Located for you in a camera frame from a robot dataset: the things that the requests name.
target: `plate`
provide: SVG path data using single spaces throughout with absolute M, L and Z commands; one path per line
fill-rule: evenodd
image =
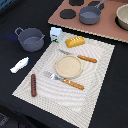
M 66 55 L 55 63 L 55 69 L 61 77 L 71 79 L 81 74 L 83 65 L 78 57 Z

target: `butter knife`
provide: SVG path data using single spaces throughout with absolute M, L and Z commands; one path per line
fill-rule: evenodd
M 66 54 L 66 55 L 74 55 L 74 56 L 77 56 L 77 55 L 75 55 L 75 54 L 73 54 L 73 53 L 70 53 L 70 52 L 66 52 L 66 51 L 63 51 L 63 50 L 60 50 L 60 49 L 58 49 L 58 50 L 59 50 L 60 52 L 64 53 L 64 54 Z M 96 63 L 96 62 L 97 62 L 96 59 L 89 58 L 89 57 L 86 57 L 86 56 L 78 55 L 77 57 L 80 58 L 80 59 L 82 59 L 82 60 L 89 61 L 89 62 L 93 62 L 93 63 Z

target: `saucepan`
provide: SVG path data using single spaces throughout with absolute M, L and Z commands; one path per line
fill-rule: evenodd
M 128 4 L 119 7 L 116 11 L 119 25 L 128 30 Z
M 44 35 L 36 28 L 28 28 L 23 30 L 19 27 L 15 30 L 15 33 L 18 36 L 21 46 L 26 51 L 35 52 L 41 49 L 44 45 Z
M 96 6 L 86 6 L 80 10 L 79 20 L 84 24 L 96 24 L 100 20 L 101 10 L 98 8 L 106 0 L 102 0 Z

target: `fork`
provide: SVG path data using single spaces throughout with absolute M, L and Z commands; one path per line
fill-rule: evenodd
M 44 71 L 43 74 L 44 74 L 46 77 L 48 77 L 48 78 L 50 78 L 50 79 L 52 79 L 52 80 L 59 80 L 59 81 L 65 83 L 65 84 L 71 85 L 71 86 L 76 87 L 76 88 L 78 88 L 78 89 L 81 89 L 81 90 L 84 89 L 84 86 L 83 86 L 83 85 L 77 84 L 77 83 L 72 82 L 72 81 L 67 80 L 67 79 L 59 78 L 59 77 L 56 76 L 55 74 L 50 73 L 50 72 L 48 72 L 48 71 Z

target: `woven placemat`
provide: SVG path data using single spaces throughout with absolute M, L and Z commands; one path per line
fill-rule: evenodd
M 63 32 L 63 38 L 60 43 L 51 43 L 12 95 L 50 112 L 79 128 L 87 128 L 114 46 L 84 38 L 84 45 L 68 48 L 65 40 L 75 36 L 77 35 Z M 57 49 L 97 59 L 97 63 L 81 60 L 83 71 L 79 77 L 72 79 L 73 82 L 82 84 L 85 87 L 84 90 L 74 88 L 57 80 L 51 80 L 43 75 L 43 71 L 46 70 L 56 74 L 55 62 L 64 56 Z M 33 73 L 36 74 L 37 82 L 37 96 L 34 98 L 31 96 L 31 74 Z

